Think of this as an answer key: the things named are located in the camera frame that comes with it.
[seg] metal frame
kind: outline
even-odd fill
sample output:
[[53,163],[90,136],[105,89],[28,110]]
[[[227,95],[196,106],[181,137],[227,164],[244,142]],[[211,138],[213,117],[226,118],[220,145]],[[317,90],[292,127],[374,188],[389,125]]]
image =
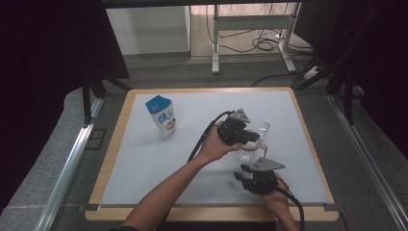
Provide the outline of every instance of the metal frame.
[[44,210],[39,217],[38,224],[36,225],[34,230],[50,230],[55,216],[60,209],[61,203],[63,202],[69,183],[75,173],[76,167],[81,160],[82,153],[84,152],[87,140],[93,128],[93,123],[99,113],[99,109],[101,108],[102,103],[102,99],[96,99],[93,103],[91,109],[92,118],[90,120],[90,123],[88,124],[88,126],[85,125],[81,129],[78,138],[74,143],[71,152],[69,153],[68,159],[65,162],[63,171],[58,178],[54,190],[51,192],[51,195],[48,198],[47,204],[45,205]]
[[408,230],[408,216],[402,206],[401,202],[398,200],[394,190],[387,183],[387,180],[382,175],[380,169],[375,163],[374,159],[371,157],[369,150],[366,148],[363,143],[360,135],[358,134],[355,127],[349,123],[347,118],[343,114],[343,105],[339,96],[329,95],[329,99],[333,104],[333,107],[336,110],[337,115],[340,118],[341,123],[343,124],[345,131],[350,136],[351,141],[357,149],[357,152],[369,173],[372,182],[383,198],[385,204],[387,205],[391,216],[394,218],[396,225],[399,230],[407,231]]
[[295,3],[291,14],[277,15],[244,15],[219,16],[218,5],[214,5],[214,43],[213,43],[213,74],[219,74],[218,32],[235,30],[265,30],[286,29],[283,42],[278,44],[279,50],[289,72],[296,72],[292,59],[288,53],[289,39],[291,38],[294,22],[300,3]]

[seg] glass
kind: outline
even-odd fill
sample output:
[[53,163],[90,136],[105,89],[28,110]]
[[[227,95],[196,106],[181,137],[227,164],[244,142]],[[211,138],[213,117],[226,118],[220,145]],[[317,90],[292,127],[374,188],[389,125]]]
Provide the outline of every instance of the glass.
[[268,146],[264,143],[265,137],[267,136],[269,124],[262,122],[257,133],[259,134],[259,139],[255,142],[249,141],[240,150],[235,152],[236,157],[243,163],[253,163],[259,157],[266,157],[268,152]]

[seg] wooden frame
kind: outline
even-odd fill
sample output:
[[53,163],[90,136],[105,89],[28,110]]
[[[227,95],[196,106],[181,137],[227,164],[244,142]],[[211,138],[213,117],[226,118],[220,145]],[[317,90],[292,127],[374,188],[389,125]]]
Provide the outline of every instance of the wooden frame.
[[[254,92],[254,91],[288,91],[291,95],[293,104],[297,111],[300,123],[306,139],[308,140],[313,158],[318,168],[319,176],[328,197],[326,205],[335,205],[333,196],[327,185],[324,173],[322,171],[318,155],[313,146],[303,116],[300,112],[296,98],[290,88],[231,88],[231,89],[158,89],[158,90],[130,90],[123,104],[119,119],[117,121],[111,143],[109,145],[105,160],[102,164],[98,178],[96,180],[92,195],[89,200],[89,207],[86,210],[86,218],[89,220],[125,220],[132,208],[129,207],[104,207],[100,205],[103,192],[108,184],[112,170],[114,168],[115,159],[119,151],[123,133],[135,97],[138,94],[159,94],[159,93],[194,93],[194,92]],[[325,205],[303,205],[305,220],[333,221],[339,217],[338,211],[326,211]],[[295,205],[290,207],[291,213],[295,220],[300,220],[300,216]],[[178,206],[173,207],[168,215],[169,221],[274,221],[276,217],[265,206]]]

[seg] gray floor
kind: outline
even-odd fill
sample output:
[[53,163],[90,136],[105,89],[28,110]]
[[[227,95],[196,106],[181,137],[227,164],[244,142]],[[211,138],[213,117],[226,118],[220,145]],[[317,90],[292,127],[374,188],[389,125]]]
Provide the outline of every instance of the gray floor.
[[[211,73],[208,59],[151,57],[141,60],[126,57],[126,62],[131,79],[123,82],[135,89],[250,87],[264,76],[287,73],[279,55],[223,58],[219,75]],[[287,87],[293,78],[272,77],[256,87]],[[397,230],[382,196],[325,94],[326,83],[327,79],[323,79],[295,94],[335,202],[344,216],[329,223],[307,222],[306,230],[346,230],[346,226],[348,230]],[[105,131],[105,139],[100,148],[88,143],[89,149],[85,150],[77,167],[52,230],[109,230],[120,224],[91,222],[84,217],[84,208],[126,96],[116,86],[105,85],[109,94],[94,127],[96,131]],[[353,103],[353,118],[355,128],[406,210],[408,182],[404,176],[408,175],[407,160],[372,122],[358,100]],[[53,135],[9,207],[3,211],[0,230],[33,230],[37,225],[82,123],[82,92],[76,90],[66,97],[64,113]]]

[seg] wooden table edge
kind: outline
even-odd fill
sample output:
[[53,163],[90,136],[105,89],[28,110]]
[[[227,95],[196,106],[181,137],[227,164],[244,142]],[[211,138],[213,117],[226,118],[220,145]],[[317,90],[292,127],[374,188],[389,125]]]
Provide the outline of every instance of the wooden table edge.
[[[330,189],[328,187],[326,178],[324,176],[324,173],[322,171],[320,162],[319,162],[319,157],[316,153],[316,150],[313,146],[311,137],[309,135],[308,129],[306,127],[305,121],[303,119],[303,115],[300,112],[300,108],[298,106],[297,100],[295,98],[294,92],[291,88],[288,87],[277,87],[277,88],[219,88],[219,89],[153,89],[153,90],[130,90],[126,96],[125,102],[123,103],[122,110],[120,112],[119,118],[117,120],[116,127],[114,129],[113,136],[111,138],[111,142],[109,144],[105,159],[103,161],[102,167],[100,169],[100,172],[98,174],[95,186],[93,188],[91,197],[89,199],[89,204],[92,205],[99,205],[102,196],[103,196],[103,191],[105,191],[105,188],[108,184],[110,175],[112,173],[112,170],[114,168],[114,163],[115,159],[121,144],[121,139],[123,137],[123,131],[126,127],[129,115],[132,111],[132,106],[134,103],[134,100],[138,94],[166,94],[166,93],[195,93],[195,92],[259,92],[259,91],[288,91],[289,94],[291,95],[294,107],[296,108],[296,112],[298,114],[299,120],[301,122],[304,134],[306,136],[306,139],[309,143],[309,147],[311,149],[313,158],[315,160],[315,164],[318,168],[319,171],[319,176],[321,179],[321,182],[323,184],[323,187],[326,191],[326,194],[328,196],[328,204],[334,204],[334,199],[332,196],[332,193],[330,192]],[[191,207],[174,207],[172,209],[172,212],[170,213],[168,220],[180,220],[177,218],[174,213],[180,214],[180,211],[187,211],[187,210],[197,210],[197,206],[191,206]],[[245,210],[245,214],[248,216],[250,214],[257,214],[256,211],[253,213],[253,209],[255,208],[256,210],[263,211],[263,214],[266,212],[264,207],[260,206],[238,206],[238,207],[202,207],[205,208],[206,210],[213,210],[213,211],[224,211],[221,214],[218,214],[218,216],[212,216],[214,220],[219,220],[220,215],[223,215],[225,217],[225,210],[227,210],[229,213],[232,213],[231,215],[234,216],[229,216],[228,218],[223,218],[223,220],[237,220],[233,219],[237,216],[237,213],[242,213],[242,210]],[[318,206],[312,206],[312,207],[304,207],[305,210],[305,219],[306,220],[336,220],[339,216],[339,213],[337,211],[324,211],[323,205],[318,205]],[[127,215],[130,213],[132,208],[112,208],[112,207],[99,207],[98,210],[96,211],[89,211],[86,210],[86,218],[89,220],[124,220]],[[312,214],[306,214],[306,212],[314,212],[319,214],[318,218],[314,218]],[[293,212],[293,218],[294,219],[299,219],[297,207],[291,207],[291,212]],[[246,218],[241,218],[240,220],[247,220],[248,221],[263,221],[263,220],[274,220],[274,216],[267,211],[267,218],[264,217],[264,215],[259,214],[257,218],[255,219],[248,219],[252,218],[252,216],[246,217]],[[184,218],[184,220],[192,221],[192,219],[189,218]],[[207,220],[209,221],[208,217],[203,218],[200,217],[200,220]]]

